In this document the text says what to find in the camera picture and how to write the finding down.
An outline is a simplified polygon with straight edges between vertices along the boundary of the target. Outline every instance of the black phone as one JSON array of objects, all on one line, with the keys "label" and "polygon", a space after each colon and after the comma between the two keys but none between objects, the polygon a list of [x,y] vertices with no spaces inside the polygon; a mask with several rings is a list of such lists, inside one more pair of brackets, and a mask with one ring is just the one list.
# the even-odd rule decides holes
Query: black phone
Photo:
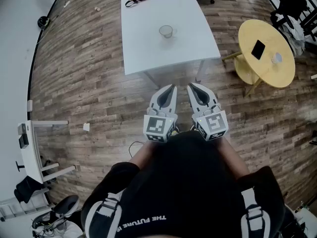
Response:
[{"label": "black phone", "polygon": [[264,48],[265,48],[265,45],[259,40],[257,40],[257,43],[255,44],[251,54],[254,55],[256,59],[260,60],[263,54]]}]

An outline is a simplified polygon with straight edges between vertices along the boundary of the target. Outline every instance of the metal rack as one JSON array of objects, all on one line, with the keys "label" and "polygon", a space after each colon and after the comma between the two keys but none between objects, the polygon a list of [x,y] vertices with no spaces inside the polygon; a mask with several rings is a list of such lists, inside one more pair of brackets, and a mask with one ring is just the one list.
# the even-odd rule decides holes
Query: metal rack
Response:
[{"label": "metal rack", "polygon": [[55,207],[54,204],[45,204],[41,206],[35,206],[32,202],[32,198],[38,195],[44,195],[44,193],[48,192],[48,188],[44,188],[41,190],[38,190],[32,194],[32,197],[30,198],[30,201],[28,204],[31,204],[31,208],[28,210],[25,210],[23,206],[19,203],[19,201],[14,197],[10,198],[4,201],[0,201],[0,220],[2,222],[16,219],[18,217],[26,216],[29,214],[33,214],[36,212],[42,212],[45,210],[49,210],[53,207]]}]

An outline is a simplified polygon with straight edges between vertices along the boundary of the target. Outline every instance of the black t-shirt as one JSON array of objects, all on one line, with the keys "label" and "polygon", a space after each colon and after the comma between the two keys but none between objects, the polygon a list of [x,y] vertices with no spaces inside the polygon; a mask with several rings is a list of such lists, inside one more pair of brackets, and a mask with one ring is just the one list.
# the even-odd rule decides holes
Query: black t-shirt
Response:
[{"label": "black t-shirt", "polygon": [[273,237],[285,208],[271,169],[235,180],[212,144],[198,132],[184,132],[159,146],[141,171],[129,162],[114,165],[85,202],[82,224],[94,203],[126,188],[116,238],[241,237],[240,220],[246,213],[241,191],[251,187],[270,215]]}]

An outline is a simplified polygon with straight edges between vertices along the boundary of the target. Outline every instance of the person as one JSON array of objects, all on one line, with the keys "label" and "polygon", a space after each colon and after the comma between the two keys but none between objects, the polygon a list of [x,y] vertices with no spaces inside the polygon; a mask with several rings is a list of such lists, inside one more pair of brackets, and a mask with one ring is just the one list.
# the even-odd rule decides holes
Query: person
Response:
[{"label": "person", "polygon": [[249,188],[269,214],[274,237],[285,206],[270,167],[250,173],[225,137],[206,142],[187,131],[165,144],[147,141],[129,162],[115,164],[86,200],[81,221],[85,226],[91,207],[109,192],[125,189],[116,238],[238,238],[246,213],[241,192]]}]

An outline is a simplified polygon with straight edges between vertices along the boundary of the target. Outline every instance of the white wall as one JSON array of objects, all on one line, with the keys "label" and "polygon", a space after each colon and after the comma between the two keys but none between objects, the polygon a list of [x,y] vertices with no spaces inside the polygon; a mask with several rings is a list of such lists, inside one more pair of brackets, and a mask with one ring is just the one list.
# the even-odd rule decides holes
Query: white wall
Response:
[{"label": "white wall", "polygon": [[[14,197],[16,184],[26,176],[15,166],[15,161],[23,164],[17,124],[27,120],[29,74],[40,33],[37,20],[54,1],[0,0],[0,201]],[[0,223],[1,238],[16,237],[4,235],[8,226]]]},{"label": "white wall", "polygon": [[32,238],[30,227],[32,220],[39,214],[21,217],[18,221],[12,220],[0,224],[0,238]]}]

